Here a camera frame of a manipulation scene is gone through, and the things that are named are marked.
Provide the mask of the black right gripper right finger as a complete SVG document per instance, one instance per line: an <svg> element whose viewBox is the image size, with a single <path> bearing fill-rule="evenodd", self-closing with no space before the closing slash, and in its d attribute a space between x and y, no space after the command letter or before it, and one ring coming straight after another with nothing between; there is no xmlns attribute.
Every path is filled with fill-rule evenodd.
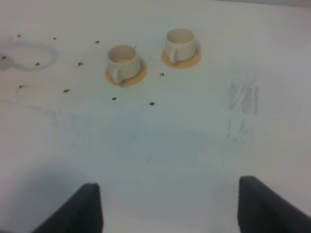
<svg viewBox="0 0 311 233"><path fill-rule="evenodd" d="M311 218L254 176L241 176L238 193L241 233L309 233Z"/></svg>

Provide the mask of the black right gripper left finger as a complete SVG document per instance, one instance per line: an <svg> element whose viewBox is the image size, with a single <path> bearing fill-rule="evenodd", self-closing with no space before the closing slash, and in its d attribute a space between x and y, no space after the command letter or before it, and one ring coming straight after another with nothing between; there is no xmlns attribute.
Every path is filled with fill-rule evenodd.
<svg viewBox="0 0 311 233"><path fill-rule="evenodd" d="M100 187L82 185L35 233L101 233L104 218Z"/></svg>

